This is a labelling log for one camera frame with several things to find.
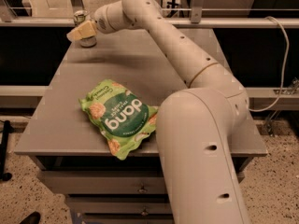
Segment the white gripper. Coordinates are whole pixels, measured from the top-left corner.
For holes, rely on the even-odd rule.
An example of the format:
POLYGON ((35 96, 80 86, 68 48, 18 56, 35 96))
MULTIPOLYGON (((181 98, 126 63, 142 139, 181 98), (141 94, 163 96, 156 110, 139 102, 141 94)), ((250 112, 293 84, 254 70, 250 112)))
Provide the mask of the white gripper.
POLYGON ((96 27, 103 34, 115 33, 116 30, 110 25, 108 20, 108 5, 99 7, 93 14, 94 21, 84 21, 79 26, 72 29, 66 37, 69 41, 77 41, 96 35, 96 27))

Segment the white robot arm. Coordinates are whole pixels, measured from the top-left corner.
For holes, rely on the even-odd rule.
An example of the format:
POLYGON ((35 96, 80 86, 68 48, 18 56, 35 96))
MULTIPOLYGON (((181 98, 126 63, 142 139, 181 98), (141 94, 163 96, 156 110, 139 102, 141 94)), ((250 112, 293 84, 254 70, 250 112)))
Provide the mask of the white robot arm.
POLYGON ((68 34, 71 41, 145 29, 186 87, 158 111, 156 140, 175 224, 250 224, 229 138, 249 113, 246 89, 222 64, 168 23, 154 0, 120 0, 68 34))

